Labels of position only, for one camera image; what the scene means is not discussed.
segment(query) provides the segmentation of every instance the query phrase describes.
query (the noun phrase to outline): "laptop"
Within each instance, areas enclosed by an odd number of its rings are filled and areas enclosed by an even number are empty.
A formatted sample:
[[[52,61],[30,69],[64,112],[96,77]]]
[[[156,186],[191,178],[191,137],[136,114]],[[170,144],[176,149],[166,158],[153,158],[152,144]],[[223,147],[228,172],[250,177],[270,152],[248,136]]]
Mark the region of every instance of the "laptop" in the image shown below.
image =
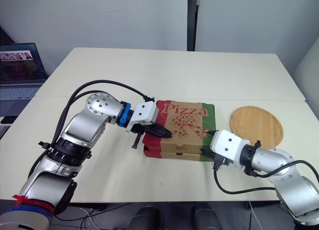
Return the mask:
[[[47,80],[34,43],[0,46],[0,116],[17,116]]]

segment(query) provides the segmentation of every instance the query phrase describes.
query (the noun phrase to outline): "pizza box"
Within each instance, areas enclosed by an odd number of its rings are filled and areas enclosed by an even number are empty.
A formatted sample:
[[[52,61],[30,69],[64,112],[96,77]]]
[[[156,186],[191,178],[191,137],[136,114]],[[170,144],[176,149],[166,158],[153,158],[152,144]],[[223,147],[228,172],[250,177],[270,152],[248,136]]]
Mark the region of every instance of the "pizza box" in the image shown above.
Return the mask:
[[[213,104],[158,101],[159,114],[156,123],[173,134],[172,138],[159,138],[146,134],[143,143],[151,152],[201,154],[201,148],[209,148],[216,130]]]
[[[211,158],[203,154],[153,152],[147,149],[146,147],[144,147],[144,155],[147,157],[158,158],[158,159],[182,159],[182,160],[212,162]]]

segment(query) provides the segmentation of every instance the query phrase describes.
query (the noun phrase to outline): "laptop screen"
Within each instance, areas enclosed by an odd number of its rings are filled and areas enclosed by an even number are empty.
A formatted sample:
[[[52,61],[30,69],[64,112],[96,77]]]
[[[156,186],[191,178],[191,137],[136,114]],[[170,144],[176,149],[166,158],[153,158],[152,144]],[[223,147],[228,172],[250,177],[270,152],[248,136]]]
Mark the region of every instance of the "laptop screen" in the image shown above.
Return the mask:
[[[47,74],[34,43],[0,46],[0,83],[44,83]]]

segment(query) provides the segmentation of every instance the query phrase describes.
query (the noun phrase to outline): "round wooden tray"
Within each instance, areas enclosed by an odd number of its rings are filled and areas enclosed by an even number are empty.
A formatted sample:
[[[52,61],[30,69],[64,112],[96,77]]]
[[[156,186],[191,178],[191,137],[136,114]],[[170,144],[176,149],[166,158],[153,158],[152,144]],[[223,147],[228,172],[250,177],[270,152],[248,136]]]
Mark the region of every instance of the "round wooden tray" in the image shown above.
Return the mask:
[[[241,107],[233,112],[229,120],[232,132],[248,139],[254,145],[261,141],[264,149],[275,148],[283,139],[284,131],[279,120],[259,107]]]

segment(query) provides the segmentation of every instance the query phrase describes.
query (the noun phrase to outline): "pizza illustration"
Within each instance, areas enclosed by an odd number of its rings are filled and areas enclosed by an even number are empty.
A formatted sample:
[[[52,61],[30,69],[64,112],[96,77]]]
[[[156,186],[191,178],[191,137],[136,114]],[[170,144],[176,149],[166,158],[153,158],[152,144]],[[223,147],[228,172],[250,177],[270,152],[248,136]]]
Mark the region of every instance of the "pizza illustration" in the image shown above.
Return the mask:
[[[186,128],[192,129],[197,136],[204,138],[209,130],[198,126],[198,122],[199,117],[196,115],[177,114],[170,119],[171,125],[178,128],[178,130],[173,131],[175,134],[178,133],[178,138],[189,137]]]

